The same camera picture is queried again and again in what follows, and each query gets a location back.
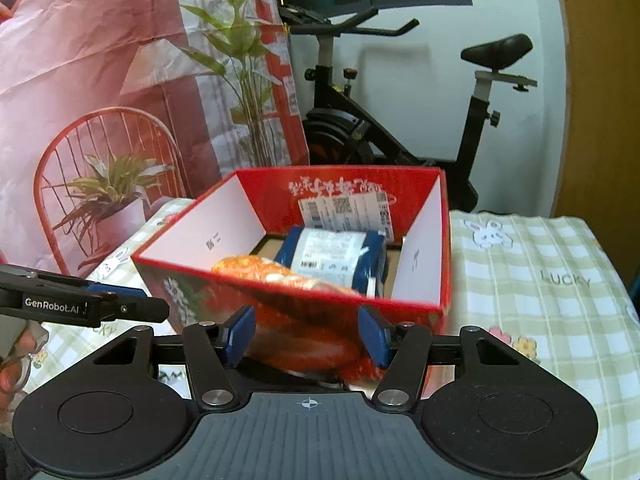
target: printed curtain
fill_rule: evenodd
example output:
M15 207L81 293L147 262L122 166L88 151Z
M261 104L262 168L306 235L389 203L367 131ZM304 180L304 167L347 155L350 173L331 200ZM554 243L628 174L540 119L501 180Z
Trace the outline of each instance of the printed curtain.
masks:
M1 260L86 276L172 198L307 162L276 0L0 0Z

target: exercise bike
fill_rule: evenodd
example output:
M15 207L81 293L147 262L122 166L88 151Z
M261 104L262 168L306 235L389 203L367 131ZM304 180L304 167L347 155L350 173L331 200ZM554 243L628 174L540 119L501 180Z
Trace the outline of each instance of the exercise bike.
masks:
M360 25L378 14L377 9L364 12L333 24L316 12L301 7L285 5L281 0L280 16L292 35L315 36L318 39L318 63L305 71L305 80L314 82L314 108L303 120L306 143L311 164L395 164L399 166L437 166L447 176L449 206L471 212L478 204L478 193L469 181L471 169L484 128L489 120L497 127L500 112L488 112L489 94L493 82L513 84L519 92L538 82L521 75L501 73L533 49L525 34L516 34L491 43L466 48L461 53L465 61L490 69L476 71L476 88L471 96L465 129L456 160L421 158L409 152L384 126L351 98L353 82L358 71L345 68L342 72L346 83L343 88L333 83L334 40L342 34L368 36L403 36L417 27L416 19L398 30L365 28ZM375 155L372 145L382 156Z

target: checkered tablecloth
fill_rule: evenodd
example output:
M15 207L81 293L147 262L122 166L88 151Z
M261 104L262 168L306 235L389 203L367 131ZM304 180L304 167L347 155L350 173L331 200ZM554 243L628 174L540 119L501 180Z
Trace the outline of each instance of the checkered tablecloth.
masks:
M449 332L481 326L582 393L600 425L583 474L640 479L640 322L588 226L459 212L450 220Z

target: cartoon rabbit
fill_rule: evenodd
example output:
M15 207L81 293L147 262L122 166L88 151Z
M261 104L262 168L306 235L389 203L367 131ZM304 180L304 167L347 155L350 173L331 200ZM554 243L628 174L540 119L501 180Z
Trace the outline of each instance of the cartoon rabbit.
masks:
M105 278L108 278L116 268L127 261L129 249L126 247L119 248L111 256L106 258L97 269L95 269L95 278L101 282Z
M474 232L474 242L478 247L489 249L494 245L513 247L513 240L502 230L502 224L495 220L489 220L486 227L465 220L465 225Z

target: black saddle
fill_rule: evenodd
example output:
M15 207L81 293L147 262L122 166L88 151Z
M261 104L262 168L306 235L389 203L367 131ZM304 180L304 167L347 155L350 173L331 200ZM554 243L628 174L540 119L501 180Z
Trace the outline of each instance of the black saddle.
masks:
M516 34L491 43L470 46L460 53L460 57L497 71L510 67L532 49L533 43L526 34Z

